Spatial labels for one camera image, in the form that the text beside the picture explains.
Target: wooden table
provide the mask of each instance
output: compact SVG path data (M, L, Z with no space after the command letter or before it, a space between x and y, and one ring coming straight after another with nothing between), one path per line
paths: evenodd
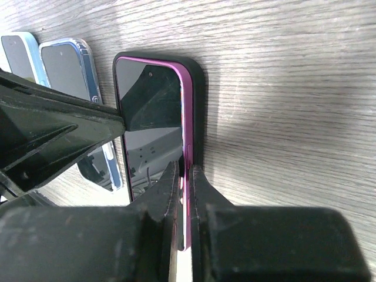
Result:
M209 77L210 182L236 204L342 211L376 270L375 1L9 0L0 10L2 31L86 40L114 107L118 52L195 58ZM88 186L74 167L43 192L60 205L127 203L125 189Z

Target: phone case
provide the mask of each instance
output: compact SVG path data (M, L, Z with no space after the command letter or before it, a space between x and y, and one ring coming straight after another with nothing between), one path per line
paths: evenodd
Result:
M42 49L47 46L56 46L62 44L70 44L75 49L79 63L81 66L81 71L83 73L83 77L85 80L85 85L89 92L89 99L93 103L103 104L102 98L100 97L99 91L99 83L98 77L96 75L96 69L94 65L94 59L92 55L91 48L89 45L83 40L78 38L62 38L54 41L49 41L40 44L39 46L39 58L42 61ZM43 71L46 76L47 86L51 86L48 80L47 71L43 65ZM112 189L114 191L119 190L123 186L123 180L120 174L120 169L118 165L118 161L116 159L115 149L113 147L113 142L107 143L102 146L103 153L105 155L107 167L109 170L111 182L112 182Z
M121 107L120 107L120 99L119 99L119 92L118 92L118 84L116 80L116 62L121 57L132 57L132 58L138 58L143 59L144 62L150 62L152 61L159 61L162 63L162 65L166 65L166 62L170 63L178 63L182 65L185 70L188 71L190 80L191 81L191 88L192 88L192 105L191 107L188 107L192 110L191 113L186 113L188 117L192 117L192 127L189 127L193 129L193 133L188 132L188 134L193 135L193 152L192 152L192 160L190 160L190 165L203 165L203 148L204 148L204 118L205 118L205 101L206 101L206 80L204 76L204 72L200 65L195 62L194 60L186 57L180 57L180 56L167 56L167 55L159 55L159 54L151 54L151 53L144 53L144 52L137 52L137 51L130 51L130 52L121 52L117 54L113 61L113 79L114 79L114 86L115 86L115 93L116 93L116 103L117 108L119 109L119 114L121 114ZM185 98L182 100L182 109L184 109L184 101ZM187 151L190 151L190 148L183 148L183 152L187 149ZM124 157L124 163L126 167L126 174L127 174L127 184L128 184L128 192L130 200L133 201L133 193L132 188L130 185L130 170L128 166L127 161L127 154L126 154L126 148L125 148L125 137L122 135L122 150L123 150L123 157ZM187 183L187 186L189 187L189 180L188 180L188 171L185 173L184 183ZM187 192L187 187L183 188L183 220L184 220L184 249L187 249L190 246L190 218L189 218L189 193Z
M3 36L18 36L21 38L23 44L25 45L26 53L28 54L35 82L37 84L46 86L47 78L45 71L43 69L43 63L39 56L38 43L34 36L30 32L25 31L2 33L0 37ZM8 61L6 59L5 51L2 44L0 44L0 53L4 57L4 70L7 72L11 72L9 64L6 65Z

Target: purple phone frame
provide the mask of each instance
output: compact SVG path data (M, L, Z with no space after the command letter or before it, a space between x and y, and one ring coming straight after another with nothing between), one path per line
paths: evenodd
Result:
M153 59L144 59L137 57L121 56L116 60L116 63L121 60L130 60L141 63L147 63L156 66L165 66L173 69L180 80L182 100L182 132L183 132L183 158L184 158L184 178L183 178L183 225L184 225L184 250L191 245L190 234L190 203L189 203L189 169L193 163L193 83L189 71L180 63L159 61Z

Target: black phone case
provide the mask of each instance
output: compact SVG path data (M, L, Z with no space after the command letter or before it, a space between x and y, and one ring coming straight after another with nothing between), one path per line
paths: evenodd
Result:
M118 82L116 80L116 61L119 57L134 57L134 58L143 58L143 59L152 59L156 61L168 61L168 62L177 62L183 65L188 72L190 73L192 84L193 84L193 164L203 166L204 161L204 129L205 129L205 113L206 113L206 80L205 74L201 66L188 57L174 56L174 55L164 55L157 53L147 53L141 51L127 51L118 53L112 64L113 72L113 84L115 87L115 97L116 97L116 106L120 113L120 100L118 93ZM127 183L128 183L128 192L130 200L133 201L133 194L130 186L130 175L127 162L127 156L125 152L125 139L124 135L122 138L122 150L124 164L126 168Z

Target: phone screen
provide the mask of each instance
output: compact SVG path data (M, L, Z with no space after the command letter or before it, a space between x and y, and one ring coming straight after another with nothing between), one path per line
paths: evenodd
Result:
M1 44L12 73L35 82L31 63L21 37L17 35L2 36Z
M41 57L52 89L90 100L79 61L78 50L70 43L43 47ZM103 149L100 147L77 163L81 175L107 190L112 190L111 178Z
M166 66L122 58L116 62L116 77L130 188L137 199L169 162L183 163L180 79Z

